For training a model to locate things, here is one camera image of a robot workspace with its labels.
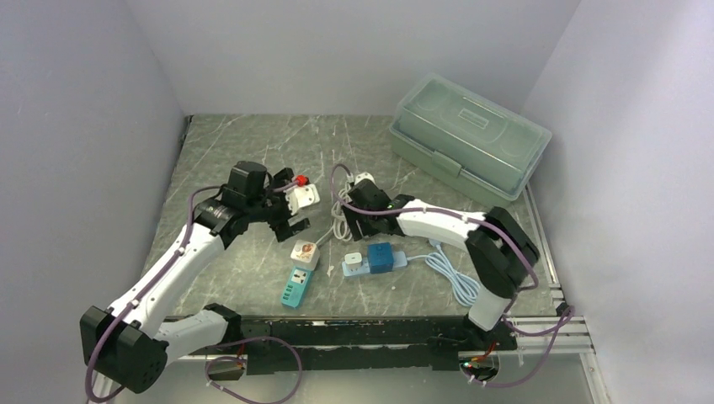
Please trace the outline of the small white charger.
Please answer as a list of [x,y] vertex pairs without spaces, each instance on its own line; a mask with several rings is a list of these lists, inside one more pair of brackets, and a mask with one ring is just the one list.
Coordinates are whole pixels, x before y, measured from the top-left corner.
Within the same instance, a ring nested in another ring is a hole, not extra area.
[[348,271],[355,271],[362,265],[363,257],[360,252],[351,252],[344,256],[344,266]]

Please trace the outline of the blue cube adapter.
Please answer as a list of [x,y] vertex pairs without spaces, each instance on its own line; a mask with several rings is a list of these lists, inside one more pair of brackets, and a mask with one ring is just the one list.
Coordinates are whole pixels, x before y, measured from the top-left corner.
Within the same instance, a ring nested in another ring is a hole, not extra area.
[[374,243],[367,246],[370,274],[384,274],[394,268],[395,259],[390,242]]

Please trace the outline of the white cube socket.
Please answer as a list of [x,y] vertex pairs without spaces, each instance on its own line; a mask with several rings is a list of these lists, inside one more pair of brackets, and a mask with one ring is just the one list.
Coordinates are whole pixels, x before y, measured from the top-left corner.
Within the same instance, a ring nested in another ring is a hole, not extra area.
[[316,269],[320,251],[315,242],[297,240],[290,252],[290,259],[300,270],[312,272]]

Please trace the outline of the teal power strip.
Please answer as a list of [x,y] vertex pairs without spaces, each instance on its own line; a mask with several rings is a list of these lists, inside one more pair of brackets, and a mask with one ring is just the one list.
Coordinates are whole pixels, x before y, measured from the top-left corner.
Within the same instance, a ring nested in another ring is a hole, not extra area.
[[[333,202],[331,208],[332,224],[330,230],[315,242],[318,248],[332,237],[341,241],[350,241],[352,239],[341,208],[342,205],[339,202]],[[290,277],[280,297],[280,302],[283,306],[297,309],[301,305],[314,271],[300,270],[293,264]]]

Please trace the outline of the light blue power strip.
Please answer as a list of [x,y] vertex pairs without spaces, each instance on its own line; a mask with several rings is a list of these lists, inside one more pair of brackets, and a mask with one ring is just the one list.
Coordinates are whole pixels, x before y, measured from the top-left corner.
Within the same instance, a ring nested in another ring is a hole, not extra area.
[[[474,278],[469,277],[456,269],[446,256],[441,242],[429,239],[429,244],[434,249],[432,252],[411,257],[408,257],[404,251],[397,251],[394,247],[392,247],[395,259],[392,272],[406,268],[412,261],[423,260],[429,268],[433,269],[437,274],[440,274],[450,282],[452,293],[459,305],[470,307],[475,304],[482,288],[481,284]],[[363,275],[374,275],[369,272],[367,250],[366,254],[362,254],[362,257],[362,265],[355,271],[348,271],[344,266],[344,260],[342,261],[341,266],[344,277],[354,278]]]

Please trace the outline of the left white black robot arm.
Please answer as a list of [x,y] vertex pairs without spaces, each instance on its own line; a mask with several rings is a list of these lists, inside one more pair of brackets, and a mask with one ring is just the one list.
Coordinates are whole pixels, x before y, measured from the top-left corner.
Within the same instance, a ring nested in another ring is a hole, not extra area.
[[242,317],[210,304],[178,322],[166,317],[200,272],[253,223],[265,223],[283,242],[310,225],[293,222],[299,210],[319,202],[316,186],[286,167],[275,175],[258,162],[240,161],[221,185],[205,187],[211,197],[188,198],[184,227],[171,247],[141,279],[107,308],[89,307],[80,319],[87,365],[85,392],[94,403],[124,389],[142,393],[174,360],[202,348],[223,354],[244,339]]

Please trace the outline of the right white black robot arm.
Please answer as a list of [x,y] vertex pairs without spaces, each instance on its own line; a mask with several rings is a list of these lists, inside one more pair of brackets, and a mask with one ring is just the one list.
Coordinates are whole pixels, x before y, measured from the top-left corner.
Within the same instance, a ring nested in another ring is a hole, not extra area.
[[338,202],[356,240],[376,234],[421,237],[468,253],[481,284],[463,329],[474,349],[495,340],[495,326],[525,289],[524,280],[531,278],[533,286],[538,285],[534,267],[541,253],[504,208],[467,212],[406,194],[392,198],[369,179],[356,183]]

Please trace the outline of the green plastic toolbox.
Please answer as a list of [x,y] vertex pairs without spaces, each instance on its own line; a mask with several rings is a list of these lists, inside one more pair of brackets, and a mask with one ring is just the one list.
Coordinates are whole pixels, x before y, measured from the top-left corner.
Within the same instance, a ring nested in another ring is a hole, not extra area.
[[392,151],[485,205],[515,202],[552,133],[442,76],[430,73],[397,106]]

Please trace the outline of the black base frame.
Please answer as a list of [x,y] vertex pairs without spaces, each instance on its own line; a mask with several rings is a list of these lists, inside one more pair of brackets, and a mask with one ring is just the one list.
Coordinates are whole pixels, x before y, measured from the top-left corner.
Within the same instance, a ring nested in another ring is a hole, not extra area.
[[482,331],[464,315],[244,316],[224,348],[195,355],[243,353],[249,375],[304,370],[429,368],[457,371],[465,358],[512,352],[511,331],[498,324]]

